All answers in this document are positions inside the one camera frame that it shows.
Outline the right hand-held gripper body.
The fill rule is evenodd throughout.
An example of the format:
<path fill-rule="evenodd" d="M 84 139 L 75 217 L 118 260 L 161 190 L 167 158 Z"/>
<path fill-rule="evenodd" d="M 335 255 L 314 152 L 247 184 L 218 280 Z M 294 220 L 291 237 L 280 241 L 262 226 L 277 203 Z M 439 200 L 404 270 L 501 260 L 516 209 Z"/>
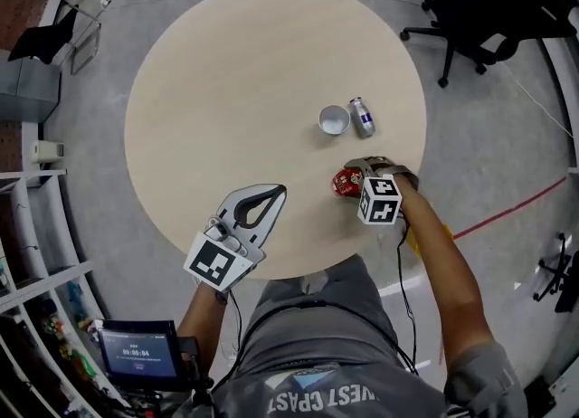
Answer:
<path fill-rule="evenodd" d="M 375 175 L 363 177 L 357 210 L 358 219 L 366 225 L 393 224 L 403 201 L 395 176 L 404 176 L 415 190 L 418 177 L 406 166 L 393 164 L 384 157 L 372 157 Z"/>

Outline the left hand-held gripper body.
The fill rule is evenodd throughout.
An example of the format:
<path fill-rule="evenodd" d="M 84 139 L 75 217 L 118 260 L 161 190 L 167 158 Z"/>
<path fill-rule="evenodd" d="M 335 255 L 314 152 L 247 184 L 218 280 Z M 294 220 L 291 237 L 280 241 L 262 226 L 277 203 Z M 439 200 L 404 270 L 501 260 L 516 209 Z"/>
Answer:
<path fill-rule="evenodd" d="M 214 290 L 228 292 L 265 257 L 260 247 L 214 215 L 205 231 L 195 236 L 184 270 Z"/>

